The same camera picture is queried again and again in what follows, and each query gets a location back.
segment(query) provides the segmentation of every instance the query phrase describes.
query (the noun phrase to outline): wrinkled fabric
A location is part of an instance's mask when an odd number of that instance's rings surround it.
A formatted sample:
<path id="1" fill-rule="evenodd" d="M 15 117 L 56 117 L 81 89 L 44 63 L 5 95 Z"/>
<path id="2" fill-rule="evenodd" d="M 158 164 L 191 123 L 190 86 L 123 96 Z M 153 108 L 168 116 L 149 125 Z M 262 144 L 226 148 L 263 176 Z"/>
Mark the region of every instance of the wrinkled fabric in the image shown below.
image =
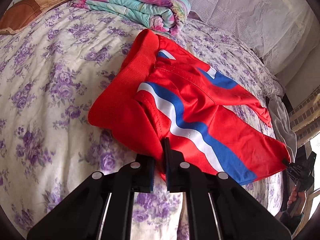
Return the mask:
<path id="1" fill-rule="evenodd" d="M 319 43 L 320 24 L 306 0 L 188 1 L 203 22 L 245 42 L 274 74 L 284 72 L 284 86 Z"/>
<path id="2" fill-rule="evenodd" d="M 92 172 L 113 173 L 135 159 L 109 131 L 89 125 L 87 114 L 143 29 L 115 14 L 64 4 L 19 34 L 0 36 L 0 205 L 23 236 Z M 225 31 L 187 20 L 169 38 L 264 107 L 265 96 L 283 94 L 260 60 Z M 228 108 L 274 138 L 248 107 Z M 278 213 L 281 174 L 244 188 Z M 167 193 L 156 175 L 153 194 L 135 194 L 132 239 L 188 239 L 183 200 L 182 193 Z"/>
<path id="3" fill-rule="evenodd" d="M 291 162 L 294 162 L 297 154 L 297 136 L 290 128 L 287 109 L 277 95 L 271 95 L 269 98 L 268 110 L 276 139 L 286 144 Z"/>
<path id="4" fill-rule="evenodd" d="M 268 110 L 234 80 L 168 38 L 143 30 L 121 71 L 93 103 L 88 121 L 111 130 L 129 149 L 153 157 L 163 179 L 164 138 L 202 172 L 224 171 L 240 185 L 286 169 L 285 144 L 223 105 L 246 105 L 271 127 Z"/>
<path id="5" fill-rule="evenodd" d="M 187 19 L 187 0 L 73 0 L 73 6 L 115 13 L 145 27 L 176 35 Z"/>

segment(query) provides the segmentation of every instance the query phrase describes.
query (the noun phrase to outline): teal floral blanket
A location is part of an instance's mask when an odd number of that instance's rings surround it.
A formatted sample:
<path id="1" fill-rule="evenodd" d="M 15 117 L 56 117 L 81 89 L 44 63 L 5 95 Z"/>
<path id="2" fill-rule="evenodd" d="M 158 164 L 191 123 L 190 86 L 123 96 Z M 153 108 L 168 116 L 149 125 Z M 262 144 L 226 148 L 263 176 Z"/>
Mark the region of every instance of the teal floral blanket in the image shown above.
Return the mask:
<path id="1" fill-rule="evenodd" d="M 172 35 L 181 31 L 190 12 L 187 0 L 73 0 L 72 6 L 111 12 Z"/>

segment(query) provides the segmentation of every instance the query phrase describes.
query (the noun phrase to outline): bed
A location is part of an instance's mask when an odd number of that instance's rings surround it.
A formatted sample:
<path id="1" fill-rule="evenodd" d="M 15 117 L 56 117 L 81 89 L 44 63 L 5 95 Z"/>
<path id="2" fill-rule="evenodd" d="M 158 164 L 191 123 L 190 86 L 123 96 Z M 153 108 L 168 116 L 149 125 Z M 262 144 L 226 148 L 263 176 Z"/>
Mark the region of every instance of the bed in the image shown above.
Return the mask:
<path id="1" fill-rule="evenodd" d="M 0 205 L 24 237 L 92 172 L 113 173 L 135 159 L 109 131 L 91 126 L 87 114 L 143 29 L 108 12 L 64 3 L 21 32 L 0 36 Z M 263 106 L 265 96 L 284 94 L 250 46 L 228 31 L 189 18 L 179 35 L 164 35 Z M 248 107 L 226 107 L 274 137 Z M 243 187 L 272 215 L 278 213 L 280 173 Z M 157 173 L 153 194 L 135 195 L 131 238 L 188 239 L 183 193 L 166 192 Z"/>

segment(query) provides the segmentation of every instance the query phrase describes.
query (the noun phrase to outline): gray cloth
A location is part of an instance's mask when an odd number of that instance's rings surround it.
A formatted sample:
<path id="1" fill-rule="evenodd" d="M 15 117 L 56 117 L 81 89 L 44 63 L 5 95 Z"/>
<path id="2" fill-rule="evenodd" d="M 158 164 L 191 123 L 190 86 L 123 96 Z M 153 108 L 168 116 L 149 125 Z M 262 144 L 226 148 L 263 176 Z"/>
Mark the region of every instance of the gray cloth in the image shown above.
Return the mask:
<path id="1" fill-rule="evenodd" d="M 291 162 L 294 162 L 297 154 L 297 137 L 290 129 L 288 112 L 280 97 L 271 95 L 269 99 L 268 110 L 276 139 L 286 144 Z"/>

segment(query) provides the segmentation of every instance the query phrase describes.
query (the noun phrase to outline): silver screw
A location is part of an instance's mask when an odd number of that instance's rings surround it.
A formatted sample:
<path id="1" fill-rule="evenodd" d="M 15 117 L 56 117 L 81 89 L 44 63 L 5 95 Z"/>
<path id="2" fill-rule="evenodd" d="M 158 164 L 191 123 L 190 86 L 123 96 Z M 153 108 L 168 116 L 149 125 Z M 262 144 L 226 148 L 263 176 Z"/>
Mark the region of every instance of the silver screw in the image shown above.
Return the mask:
<path id="1" fill-rule="evenodd" d="M 92 174 L 93 179 L 100 179 L 102 177 L 102 173 L 96 171 L 95 173 Z"/>
<path id="2" fill-rule="evenodd" d="M 187 168 L 190 167 L 190 164 L 187 163 L 187 162 L 182 162 L 182 163 L 180 163 L 180 167 L 183 168 L 183 169 L 187 169 Z"/>
<path id="3" fill-rule="evenodd" d="M 131 168 L 133 168 L 133 169 L 137 169 L 137 168 L 139 168 L 141 165 L 140 165 L 140 163 L 138 163 L 138 162 L 134 162 L 134 163 L 131 163 L 130 164 L 130 167 Z"/>
<path id="4" fill-rule="evenodd" d="M 229 178 L 229 175 L 226 174 L 225 172 L 219 172 L 218 173 L 218 178 L 219 179 L 227 179 L 227 178 Z"/>

